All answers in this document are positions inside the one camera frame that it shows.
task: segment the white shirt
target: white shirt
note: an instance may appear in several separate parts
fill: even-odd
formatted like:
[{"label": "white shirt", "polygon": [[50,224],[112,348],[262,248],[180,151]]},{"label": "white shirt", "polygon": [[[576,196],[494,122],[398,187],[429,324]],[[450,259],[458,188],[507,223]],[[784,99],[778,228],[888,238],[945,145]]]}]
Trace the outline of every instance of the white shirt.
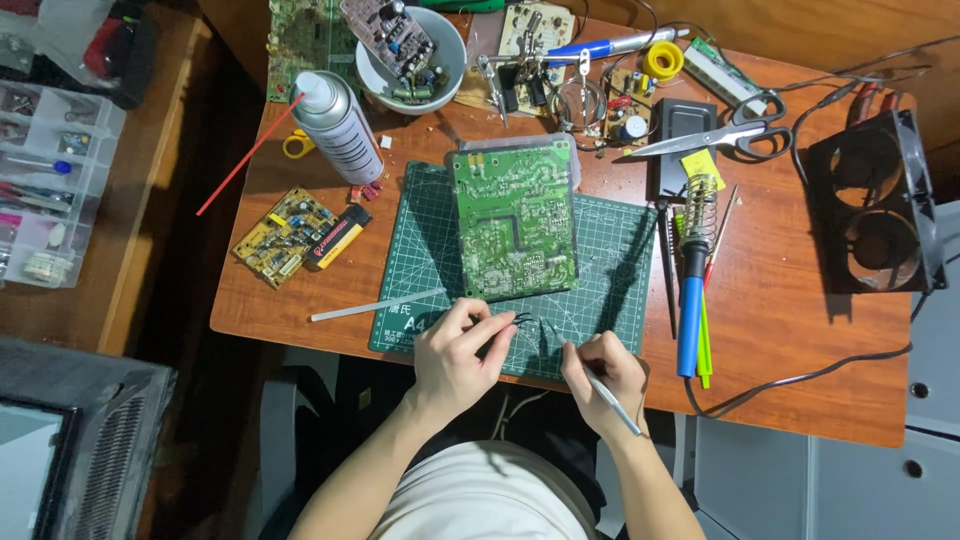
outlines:
[{"label": "white shirt", "polygon": [[372,540],[596,538],[576,485],[506,441],[460,444],[407,471]]}]

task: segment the spray can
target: spray can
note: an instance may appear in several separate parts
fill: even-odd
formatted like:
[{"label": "spray can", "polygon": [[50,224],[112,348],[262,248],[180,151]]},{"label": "spray can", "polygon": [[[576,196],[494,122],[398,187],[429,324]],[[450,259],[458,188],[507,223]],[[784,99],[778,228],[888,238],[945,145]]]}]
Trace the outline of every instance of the spray can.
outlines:
[{"label": "spray can", "polygon": [[329,71],[304,71],[290,94],[305,95],[291,114],[347,182],[365,185],[383,172],[383,156],[347,83]]}]

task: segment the red straw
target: red straw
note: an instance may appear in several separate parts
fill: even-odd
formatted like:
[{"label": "red straw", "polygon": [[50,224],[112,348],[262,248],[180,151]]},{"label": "red straw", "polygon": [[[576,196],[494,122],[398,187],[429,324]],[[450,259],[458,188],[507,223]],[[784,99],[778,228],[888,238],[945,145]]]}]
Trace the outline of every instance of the red straw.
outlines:
[{"label": "red straw", "polygon": [[236,176],[237,171],[239,171],[244,166],[244,163],[250,160],[250,157],[253,155],[254,152],[256,152],[256,149],[259,148],[261,144],[263,144],[263,141],[267,140],[267,137],[274,132],[274,130],[276,129],[276,126],[280,125],[280,121],[286,118],[287,114],[290,114],[290,111],[294,109],[297,103],[299,103],[300,100],[303,99],[303,96],[305,95],[306,95],[305,93],[301,92],[300,95],[297,96],[297,99],[295,99],[293,103],[290,104],[290,107],[288,107],[287,110],[285,110],[283,114],[280,115],[280,118],[278,118],[276,122],[274,122],[274,125],[270,126],[270,129],[267,130],[267,133],[263,134],[263,136],[260,137],[260,140],[256,141],[256,144],[253,145],[253,148],[250,149],[247,155],[244,156],[239,163],[237,163],[237,166],[233,167],[233,170],[230,171],[230,174],[228,174],[227,177],[224,179],[224,181],[220,184],[220,187],[217,187],[217,190],[214,191],[212,195],[210,195],[210,198],[206,200],[204,205],[200,207],[199,210],[197,210],[197,215],[204,213],[204,210],[206,210],[206,207],[210,206],[210,203],[212,203],[213,200],[217,198],[217,195],[220,195],[220,192],[224,190],[224,187],[227,187],[227,182],[233,180],[233,177]]}]

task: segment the hand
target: hand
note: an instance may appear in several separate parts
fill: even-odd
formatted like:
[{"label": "hand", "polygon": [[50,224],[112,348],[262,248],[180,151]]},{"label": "hand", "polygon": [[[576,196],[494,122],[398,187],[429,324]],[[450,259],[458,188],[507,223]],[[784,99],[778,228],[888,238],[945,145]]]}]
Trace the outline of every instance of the hand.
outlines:
[{"label": "hand", "polygon": [[[515,317],[512,311],[491,316],[486,302],[461,298],[437,324],[417,337],[417,382],[407,397],[436,422],[437,430],[477,403],[496,384],[516,334],[516,326],[511,324]],[[477,357],[477,351],[491,338],[490,350],[483,358]]]},{"label": "hand", "polygon": [[602,366],[603,369],[594,371],[603,374],[597,375],[597,378],[607,385],[627,414],[630,414],[646,433],[643,392],[646,390],[648,368],[642,364],[643,360],[627,351],[612,331],[594,335],[581,345],[579,350],[573,343],[564,344],[564,365],[561,371],[570,386],[573,399],[576,400],[587,425],[612,447],[635,437],[623,419],[617,416],[613,408],[593,389],[587,374],[584,373],[585,362],[589,365],[587,369]]}]

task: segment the white plastic strip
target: white plastic strip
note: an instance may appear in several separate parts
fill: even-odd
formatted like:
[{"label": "white plastic strip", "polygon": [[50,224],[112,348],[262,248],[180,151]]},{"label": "white plastic strip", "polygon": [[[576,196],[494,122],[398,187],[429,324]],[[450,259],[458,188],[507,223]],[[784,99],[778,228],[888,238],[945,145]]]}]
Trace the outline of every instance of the white plastic strip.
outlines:
[{"label": "white plastic strip", "polygon": [[401,296],[399,298],[393,298],[392,300],[384,300],[383,302],[377,302],[375,304],[367,304],[365,306],[357,306],[357,307],[347,307],[346,309],[337,309],[336,311],[328,311],[327,313],[317,313],[316,315],[310,315],[310,322],[316,323],[317,321],[325,321],[326,319],[346,317],[347,315],[352,315],[354,313],[363,313],[364,311],[374,311],[376,309],[382,309],[383,307],[396,306],[397,304],[405,304],[407,302],[413,302],[421,298],[428,298],[431,296],[436,296],[438,294],[444,294],[445,292],[446,292],[446,287],[437,287],[435,289],[425,290],[423,292],[415,292],[414,294],[408,294],[406,296]]}]

